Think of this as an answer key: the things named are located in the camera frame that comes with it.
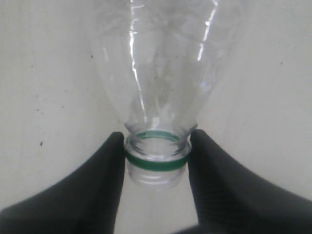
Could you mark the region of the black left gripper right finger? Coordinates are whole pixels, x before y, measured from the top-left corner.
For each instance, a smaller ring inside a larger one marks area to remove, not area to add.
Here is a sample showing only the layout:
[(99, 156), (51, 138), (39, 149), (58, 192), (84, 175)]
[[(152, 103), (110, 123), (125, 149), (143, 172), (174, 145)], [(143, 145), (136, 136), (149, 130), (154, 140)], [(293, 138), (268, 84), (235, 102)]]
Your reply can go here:
[(312, 202), (258, 176), (203, 130), (191, 134), (189, 181), (198, 224), (184, 234), (309, 234)]

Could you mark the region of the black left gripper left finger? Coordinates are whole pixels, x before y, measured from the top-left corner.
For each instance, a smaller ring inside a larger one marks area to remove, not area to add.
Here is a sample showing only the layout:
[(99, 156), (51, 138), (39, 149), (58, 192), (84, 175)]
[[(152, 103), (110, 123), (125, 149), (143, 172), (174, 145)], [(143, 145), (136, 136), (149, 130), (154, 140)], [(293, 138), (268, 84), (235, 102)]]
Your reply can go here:
[(112, 133), (79, 168), (0, 212), (2, 234), (112, 234), (124, 182), (124, 136)]

